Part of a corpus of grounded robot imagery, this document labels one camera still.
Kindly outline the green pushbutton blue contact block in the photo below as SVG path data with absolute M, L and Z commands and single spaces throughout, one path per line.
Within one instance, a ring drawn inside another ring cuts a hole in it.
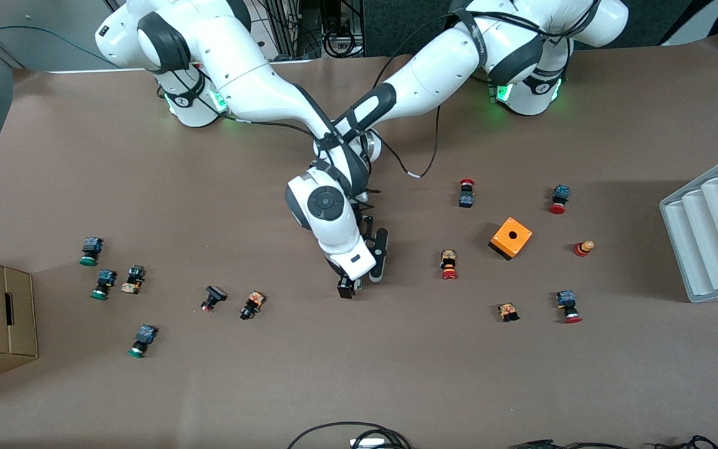
M 98 258 L 103 249 L 103 239 L 96 236 L 85 238 L 82 246 L 82 257 L 79 264 L 94 267 L 98 264 Z
M 158 329 L 155 326 L 143 324 L 136 333 L 135 342 L 128 350 L 128 355 L 141 359 L 145 356 L 148 347 L 156 339 Z
M 117 280 L 117 272 L 109 269 L 102 269 L 97 276 L 97 285 L 92 290 L 90 297 L 98 301 L 106 301 L 109 292 Z

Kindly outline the black switch orange contact block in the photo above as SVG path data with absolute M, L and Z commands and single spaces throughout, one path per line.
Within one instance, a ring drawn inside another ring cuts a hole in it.
M 132 265 L 128 270 L 125 283 L 120 287 L 120 292 L 135 295 L 139 294 L 143 282 L 145 282 L 145 267 L 137 264 Z

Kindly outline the black selector switch red tip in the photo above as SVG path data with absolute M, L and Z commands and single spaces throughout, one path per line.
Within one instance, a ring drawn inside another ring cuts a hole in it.
M 201 309 L 205 313 L 213 312 L 219 302 L 223 302 L 227 299 L 227 293 L 216 285 L 208 285 L 206 292 L 208 294 L 207 299 L 201 304 Z

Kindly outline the orange button enclosure box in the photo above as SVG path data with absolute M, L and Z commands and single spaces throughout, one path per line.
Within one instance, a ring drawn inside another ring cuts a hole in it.
M 522 252 L 531 236 L 533 232 L 530 228 L 513 217 L 507 217 L 491 236 L 488 247 L 504 259 L 513 259 Z

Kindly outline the black pushbutton orange contact block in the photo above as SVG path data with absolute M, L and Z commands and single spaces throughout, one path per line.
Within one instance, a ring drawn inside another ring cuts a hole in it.
M 261 307 L 267 298 L 261 292 L 251 292 L 247 298 L 247 302 L 240 311 L 240 319 L 245 321 L 246 319 L 253 319 L 254 316 L 260 312 Z

